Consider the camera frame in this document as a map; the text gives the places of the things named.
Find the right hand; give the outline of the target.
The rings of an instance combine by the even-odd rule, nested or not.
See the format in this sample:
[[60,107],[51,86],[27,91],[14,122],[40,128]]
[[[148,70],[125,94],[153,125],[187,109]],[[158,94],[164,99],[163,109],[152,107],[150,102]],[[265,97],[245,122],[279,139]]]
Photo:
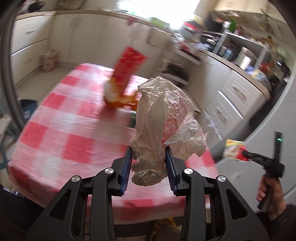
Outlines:
[[287,203],[284,199],[284,193],[280,181],[274,178],[266,178],[265,175],[262,176],[260,181],[256,197],[257,201],[262,201],[262,199],[266,196],[267,187],[270,187],[273,190],[271,202],[267,209],[269,220],[273,221],[284,212],[287,207]]

